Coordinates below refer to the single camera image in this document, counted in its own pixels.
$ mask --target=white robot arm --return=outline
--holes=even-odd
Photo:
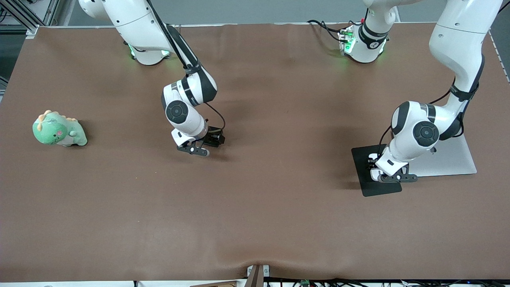
[[[400,174],[410,161],[463,129],[466,108],[478,89],[483,70],[483,40],[492,25],[502,0],[448,0],[429,42],[432,55],[455,73],[448,102],[434,106],[405,102],[393,113],[394,138],[382,155],[372,159],[372,179],[402,182],[391,177]]]
[[[89,16],[110,19],[140,63],[157,64],[166,56],[162,51],[177,55],[186,75],[163,88],[161,103],[175,128],[172,137],[178,150],[208,156],[203,144],[218,147],[224,142],[223,128],[209,127],[194,108],[214,99],[216,82],[180,33],[161,21],[150,0],[79,0],[79,3]]]

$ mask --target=brown tabletop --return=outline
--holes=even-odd
[[[490,38],[465,119],[478,174],[359,187],[351,148],[452,82],[433,28],[395,25],[371,64],[317,26],[183,28],[227,121],[209,158],[170,135],[160,95],[184,74],[176,58],[143,66],[114,29],[39,29],[0,105],[0,281],[227,279],[258,262],[295,278],[509,278],[510,88]],[[89,143],[40,144],[46,109]]]

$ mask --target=green plush toy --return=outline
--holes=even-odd
[[[45,145],[84,146],[87,137],[75,118],[47,110],[32,125],[35,138]]]

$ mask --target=wire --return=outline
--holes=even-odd
[[[354,21],[352,21],[352,20],[349,20],[349,24],[353,24],[353,25],[355,25],[355,26],[361,26],[361,25],[363,25],[363,24],[361,24],[361,23],[359,23],[359,22],[358,22],[358,23],[356,23],[356,22],[354,22]]]
[[[506,4],[503,5],[503,7],[501,7],[501,9],[499,9],[498,14],[501,13],[501,11],[503,11],[503,9],[505,9],[505,7],[508,6],[508,4],[510,4],[510,1],[506,2]]]
[[[2,23],[4,20],[5,20],[5,17],[8,16],[8,13],[7,13],[7,10],[5,10],[4,8],[1,8],[0,9],[0,23]]]
[[[174,49],[175,51],[175,54],[177,55],[177,57],[179,58],[179,60],[181,61],[181,63],[183,64],[184,66],[184,69],[187,69],[187,65],[186,65],[186,62],[184,61],[184,59],[182,58],[181,54],[179,53],[179,50],[177,49],[177,46],[175,45],[175,43],[173,42],[173,39],[172,39],[172,36],[170,35],[170,32],[168,31],[168,29],[165,27],[163,21],[161,20],[161,18],[159,17],[158,13],[156,12],[156,10],[154,9],[154,6],[152,5],[152,2],[150,0],[146,0],[147,3],[149,4],[150,8],[152,9],[152,12],[154,14],[154,16],[156,17],[156,21],[158,21],[158,24],[159,26],[161,27],[161,30],[163,30],[163,34],[165,34],[166,38],[168,39],[168,42],[170,42],[170,45],[172,46],[172,48]]]
[[[384,136],[390,131],[391,125],[386,129],[386,131],[381,136],[381,139],[379,140],[379,144],[377,145],[377,160],[381,157],[381,144],[383,143]]]
[[[461,135],[464,134],[464,115],[466,114],[466,110],[468,109],[469,103],[470,103],[470,101],[468,101],[466,103],[466,106],[464,107],[464,111],[462,112],[461,117],[459,119],[459,121],[461,122],[461,133],[458,135],[454,135],[453,137],[460,137]]]
[[[208,131],[208,132],[209,133],[216,133],[216,132],[222,131],[225,128],[225,125],[226,125],[225,118],[223,117],[223,115],[221,115],[221,113],[218,110],[216,110],[213,106],[211,106],[211,104],[206,103],[206,105],[208,105],[213,111],[215,111],[218,114],[218,116],[220,116],[221,120],[223,121],[223,127],[219,128],[217,130]]]
[[[444,95],[442,95],[441,97],[439,97],[439,98],[437,98],[437,99],[433,100],[433,101],[432,101],[432,102],[430,102],[429,104],[430,104],[430,105],[431,105],[431,104],[435,104],[435,103],[439,102],[440,100],[444,99],[444,98],[445,98],[447,95],[449,95],[449,94],[450,94],[450,90],[448,90],[448,91],[446,92],[446,94],[444,94]]]
[[[331,38],[335,39],[338,42],[347,43],[347,40],[341,40],[341,39],[335,37],[333,34],[331,34],[331,32],[338,33],[340,30],[335,30],[335,29],[328,27],[324,21],[319,22],[317,20],[308,20],[307,23],[317,23],[320,27],[326,29],[326,31],[331,36]]]

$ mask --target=black pad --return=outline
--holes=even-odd
[[[385,146],[386,145],[381,145],[381,151],[385,148]],[[399,193],[402,191],[400,183],[380,183],[378,181],[373,181],[370,177],[368,155],[377,153],[377,147],[378,146],[369,146],[353,148],[351,150],[352,158],[354,159],[356,171],[360,180],[361,192],[364,197]]]

